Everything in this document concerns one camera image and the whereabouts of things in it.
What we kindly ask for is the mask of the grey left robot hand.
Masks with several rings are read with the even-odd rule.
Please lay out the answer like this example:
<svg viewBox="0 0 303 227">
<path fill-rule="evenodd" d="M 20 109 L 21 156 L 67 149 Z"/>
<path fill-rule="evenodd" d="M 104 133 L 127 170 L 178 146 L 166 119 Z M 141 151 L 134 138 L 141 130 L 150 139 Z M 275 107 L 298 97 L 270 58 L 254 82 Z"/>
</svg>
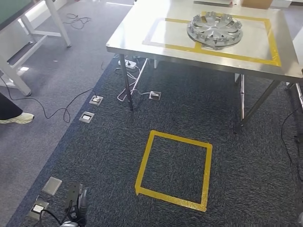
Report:
<svg viewBox="0 0 303 227">
<path fill-rule="evenodd" d="M 84 189 L 77 201 L 77 207 L 75 208 L 74 220 L 79 227 L 85 227 L 86 225 L 86 216 L 88 207 L 88 189 Z"/>
</svg>

